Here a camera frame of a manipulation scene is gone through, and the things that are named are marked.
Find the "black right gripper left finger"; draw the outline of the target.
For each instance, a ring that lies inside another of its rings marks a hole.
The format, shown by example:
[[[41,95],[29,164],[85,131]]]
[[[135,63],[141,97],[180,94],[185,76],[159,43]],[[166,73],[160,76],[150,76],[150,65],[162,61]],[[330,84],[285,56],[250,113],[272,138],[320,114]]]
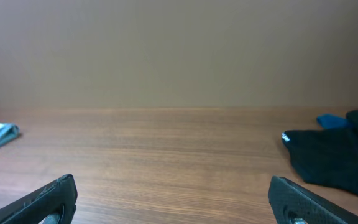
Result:
[[[70,224],[78,192],[66,174],[0,209],[0,224]]]

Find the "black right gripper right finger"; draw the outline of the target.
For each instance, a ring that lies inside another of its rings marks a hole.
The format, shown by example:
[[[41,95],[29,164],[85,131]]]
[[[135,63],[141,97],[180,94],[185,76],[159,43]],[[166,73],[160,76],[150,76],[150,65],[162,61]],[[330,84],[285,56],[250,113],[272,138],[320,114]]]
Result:
[[[358,224],[357,215],[285,177],[272,177],[268,200],[278,224]]]

